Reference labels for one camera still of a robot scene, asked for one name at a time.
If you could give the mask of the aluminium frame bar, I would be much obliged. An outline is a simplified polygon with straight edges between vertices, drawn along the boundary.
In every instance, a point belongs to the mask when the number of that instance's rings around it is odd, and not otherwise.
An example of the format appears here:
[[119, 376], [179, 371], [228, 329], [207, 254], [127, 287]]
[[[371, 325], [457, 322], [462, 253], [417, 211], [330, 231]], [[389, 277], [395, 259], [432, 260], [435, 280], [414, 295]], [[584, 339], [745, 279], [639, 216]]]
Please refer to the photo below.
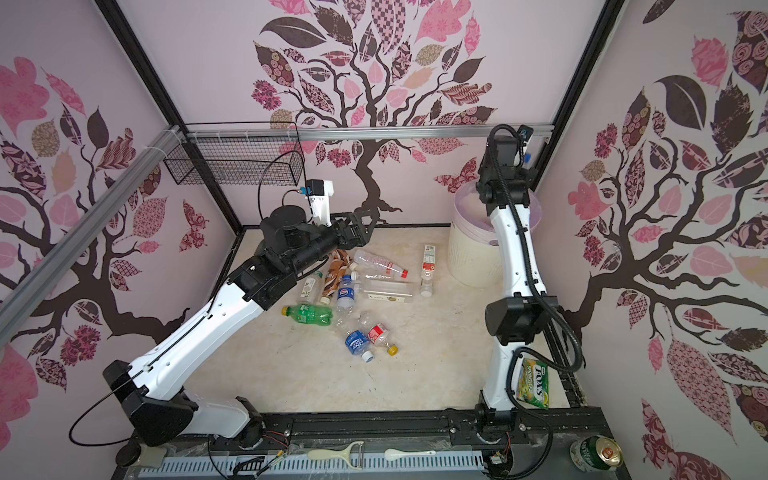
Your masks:
[[224, 140], [238, 138], [253, 140], [261, 137], [295, 139], [299, 141], [420, 139], [420, 138], [485, 138], [493, 125], [440, 125], [367, 128], [271, 128], [269, 123], [254, 124], [249, 129], [225, 129], [224, 124], [201, 124], [193, 130], [188, 125], [186, 137], [190, 141], [203, 138]]
[[177, 125], [169, 125], [146, 146], [115, 184], [88, 209], [76, 225], [15, 287], [1, 305], [1, 344], [6, 345], [37, 306], [76, 263], [151, 171], [185, 139]]

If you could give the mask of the green plastic soda bottle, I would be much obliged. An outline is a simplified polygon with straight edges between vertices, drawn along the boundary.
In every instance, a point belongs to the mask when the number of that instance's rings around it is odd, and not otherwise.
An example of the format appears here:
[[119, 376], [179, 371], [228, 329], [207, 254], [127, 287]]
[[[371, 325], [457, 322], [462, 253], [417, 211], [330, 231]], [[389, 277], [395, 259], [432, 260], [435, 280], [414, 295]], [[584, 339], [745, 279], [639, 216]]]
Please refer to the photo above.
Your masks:
[[330, 326], [333, 310], [330, 307], [312, 304], [297, 304], [282, 308], [282, 315], [304, 325]]

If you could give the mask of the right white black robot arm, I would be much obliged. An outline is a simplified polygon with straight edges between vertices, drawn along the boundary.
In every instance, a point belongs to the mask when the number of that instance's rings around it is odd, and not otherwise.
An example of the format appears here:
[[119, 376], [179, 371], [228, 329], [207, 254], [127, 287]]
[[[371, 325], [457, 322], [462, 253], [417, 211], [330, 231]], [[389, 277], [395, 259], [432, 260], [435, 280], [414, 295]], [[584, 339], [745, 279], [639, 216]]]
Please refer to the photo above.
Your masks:
[[491, 367], [475, 407], [480, 430], [520, 424], [526, 409], [515, 388], [524, 376], [523, 360], [532, 358], [554, 370], [558, 364], [532, 348], [551, 322], [557, 299], [546, 293], [531, 238], [525, 149], [533, 129], [494, 126], [487, 136], [475, 189], [494, 229], [503, 271], [503, 293], [488, 304], [484, 318], [494, 338]]

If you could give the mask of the aluminium frame bar back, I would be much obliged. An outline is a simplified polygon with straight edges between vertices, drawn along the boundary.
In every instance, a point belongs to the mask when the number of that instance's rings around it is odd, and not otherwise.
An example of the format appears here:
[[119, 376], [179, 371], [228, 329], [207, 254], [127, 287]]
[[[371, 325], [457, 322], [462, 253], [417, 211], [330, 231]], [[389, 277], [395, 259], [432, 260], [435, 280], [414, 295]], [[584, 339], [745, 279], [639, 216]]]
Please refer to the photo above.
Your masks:
[[440, 125], [367, 128], [271, 128], [269, 123], [254, 124], [249, 129], [225, 129], [224, 124], [201, 124], [193, 130], [188, 125], [186, 137], [190, 141], [203, 138], [224, 140], [238, 138], [253, 140], [261, 137], [295, 139], [299, 141], [420, 139], [420, 138], [485, 138], [493, 125]]

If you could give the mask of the clear rectangular green label bottle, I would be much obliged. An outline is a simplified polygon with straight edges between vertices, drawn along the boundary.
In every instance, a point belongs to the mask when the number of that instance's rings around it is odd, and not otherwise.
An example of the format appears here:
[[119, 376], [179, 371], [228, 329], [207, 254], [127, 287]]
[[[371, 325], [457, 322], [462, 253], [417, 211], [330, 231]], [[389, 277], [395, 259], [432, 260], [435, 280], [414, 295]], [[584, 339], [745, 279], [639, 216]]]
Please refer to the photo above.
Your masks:
[[352, 279], [355, 292], [369, 300], [407, 303], [415, 297], [415, 286], [412, 283], [386, 275], [355, 271]]

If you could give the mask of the clear crushed bottle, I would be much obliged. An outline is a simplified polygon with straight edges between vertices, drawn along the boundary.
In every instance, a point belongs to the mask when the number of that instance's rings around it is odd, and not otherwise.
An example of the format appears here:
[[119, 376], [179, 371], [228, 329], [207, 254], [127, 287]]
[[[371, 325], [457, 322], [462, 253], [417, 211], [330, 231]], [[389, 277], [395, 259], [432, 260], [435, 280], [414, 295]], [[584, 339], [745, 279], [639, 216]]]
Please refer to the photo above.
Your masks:
[[361, 333], [364, 338], [368, 336], [368, 329], [361, 323], [360, 316], [354, 312], [340, 313], [334, 320], [333, 328], [342, 339], [346, 339], [354, 332]]

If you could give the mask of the red label yellow cap bottle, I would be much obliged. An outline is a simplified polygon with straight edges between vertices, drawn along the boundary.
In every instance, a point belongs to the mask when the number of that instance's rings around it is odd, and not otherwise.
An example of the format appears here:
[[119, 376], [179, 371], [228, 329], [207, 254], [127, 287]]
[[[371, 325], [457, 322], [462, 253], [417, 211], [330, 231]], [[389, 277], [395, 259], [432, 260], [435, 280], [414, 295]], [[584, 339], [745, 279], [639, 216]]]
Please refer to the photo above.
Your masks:
[[399, 352], [398, 346], [392, 340], [391, 331], [381, 322], [370, 317], [361, 317], [360, 323], [368, 340], [375, 346], [386, 350], [394, 357]]

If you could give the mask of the green white label bottle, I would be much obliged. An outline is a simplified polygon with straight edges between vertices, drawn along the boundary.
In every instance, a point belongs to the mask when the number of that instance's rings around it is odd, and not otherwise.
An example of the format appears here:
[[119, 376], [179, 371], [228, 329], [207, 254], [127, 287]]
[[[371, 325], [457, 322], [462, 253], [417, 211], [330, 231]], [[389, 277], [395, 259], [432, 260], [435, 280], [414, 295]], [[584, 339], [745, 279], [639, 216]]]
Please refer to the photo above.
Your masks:
[[324, 274], [315, 271], [303, 281], [298, 301], [304, 304], [314, 304], [318, 301], [324, 288]]

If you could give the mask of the blue label crushed bottle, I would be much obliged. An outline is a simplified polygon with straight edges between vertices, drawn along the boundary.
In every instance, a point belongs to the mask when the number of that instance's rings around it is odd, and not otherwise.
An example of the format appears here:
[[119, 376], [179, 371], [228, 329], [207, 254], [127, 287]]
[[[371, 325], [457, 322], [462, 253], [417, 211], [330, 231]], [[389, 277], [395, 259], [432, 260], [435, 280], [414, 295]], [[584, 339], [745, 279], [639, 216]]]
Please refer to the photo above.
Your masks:
[[359, 357], [364, 363], [370, 363], [374, 359], [368, 338], [359, 330], [350, 332], [344, 339], [344, 344], [352, 355]]

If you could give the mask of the white plastic spoon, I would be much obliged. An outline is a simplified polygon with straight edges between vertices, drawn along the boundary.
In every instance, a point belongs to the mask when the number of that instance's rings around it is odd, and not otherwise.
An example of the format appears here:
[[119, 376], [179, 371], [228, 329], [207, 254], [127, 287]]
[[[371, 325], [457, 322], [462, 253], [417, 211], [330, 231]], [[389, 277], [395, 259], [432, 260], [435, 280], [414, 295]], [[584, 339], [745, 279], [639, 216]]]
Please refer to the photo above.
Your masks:
[[423, 451], [403, 451], [399, 449], [389, 448], [384, 452], [384, 459], [388, 462], [396, 462], [406, 458], [413, 457], [434, 457], [437, 455], [435, 450], [423, 450]]

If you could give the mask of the green snack packet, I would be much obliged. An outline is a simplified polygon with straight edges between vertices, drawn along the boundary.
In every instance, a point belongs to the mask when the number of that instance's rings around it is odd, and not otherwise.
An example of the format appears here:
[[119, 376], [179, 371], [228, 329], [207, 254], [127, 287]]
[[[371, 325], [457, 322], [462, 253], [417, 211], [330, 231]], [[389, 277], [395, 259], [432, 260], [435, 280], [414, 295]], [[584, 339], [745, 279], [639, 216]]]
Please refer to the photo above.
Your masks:
[[534, 358], [522, 359], [516, 399], [539, 409], [550, 407], [549, 367], [545, 363]]

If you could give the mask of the aluminium frame bar left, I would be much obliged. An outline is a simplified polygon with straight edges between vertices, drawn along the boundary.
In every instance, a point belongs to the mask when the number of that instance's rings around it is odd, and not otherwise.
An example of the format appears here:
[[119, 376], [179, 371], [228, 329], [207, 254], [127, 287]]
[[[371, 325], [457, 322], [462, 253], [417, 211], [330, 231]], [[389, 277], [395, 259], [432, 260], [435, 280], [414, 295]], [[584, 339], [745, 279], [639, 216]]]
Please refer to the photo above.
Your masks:
[[169, 125], [146, 146], [115, 184], [88, 209], [76, 225], [15, 287], [1, 305], [1, 344], [6, 345], [37, 306], [76, 263], [151, 171], [185, 139], [177, 125]]

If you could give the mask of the white red label bottle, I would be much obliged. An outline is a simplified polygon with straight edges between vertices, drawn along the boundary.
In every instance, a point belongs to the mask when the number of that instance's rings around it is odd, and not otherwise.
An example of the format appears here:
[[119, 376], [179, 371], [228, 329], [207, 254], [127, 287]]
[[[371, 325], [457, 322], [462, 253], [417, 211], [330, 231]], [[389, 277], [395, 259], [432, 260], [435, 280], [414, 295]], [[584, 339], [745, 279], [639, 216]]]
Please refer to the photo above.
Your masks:
[[420, 294], [423, 297], [431, 297], [434, 290], [434, 277], [436, 268], [436, 247], [425, 245], [422, 259]]

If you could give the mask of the cream trash bin purple liner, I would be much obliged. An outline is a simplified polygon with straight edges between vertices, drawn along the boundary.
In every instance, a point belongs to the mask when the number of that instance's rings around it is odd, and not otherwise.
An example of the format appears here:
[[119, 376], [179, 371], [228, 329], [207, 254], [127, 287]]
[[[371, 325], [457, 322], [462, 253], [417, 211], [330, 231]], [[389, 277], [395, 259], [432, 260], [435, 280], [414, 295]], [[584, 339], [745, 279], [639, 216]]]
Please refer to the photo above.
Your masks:
[[531, 266], [537, 286], [543, 286], [535, 259], [532, 230], [541, 220], [538, 201], [515, 206], [514, 213], [489, 214], [473, 183], [460, 187], [454, 196], [454, 214], [448, 244], [448, 268], [459, 282], [473, 288], [489, 288], [505, 281], [519, 287]]

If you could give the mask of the cream vegetable peeler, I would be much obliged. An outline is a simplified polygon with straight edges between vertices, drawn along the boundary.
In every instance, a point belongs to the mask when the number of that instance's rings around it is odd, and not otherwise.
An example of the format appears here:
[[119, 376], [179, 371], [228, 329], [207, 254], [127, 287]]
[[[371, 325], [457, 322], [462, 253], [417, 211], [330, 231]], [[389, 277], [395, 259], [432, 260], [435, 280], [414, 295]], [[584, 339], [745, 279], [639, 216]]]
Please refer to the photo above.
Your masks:
[[364, 447], [364, 441], [353, 441], [342, 449], [312, 449], [307, 453], [307, 458], [317, 462], [340, 460], [352, 470], [363, 470]]

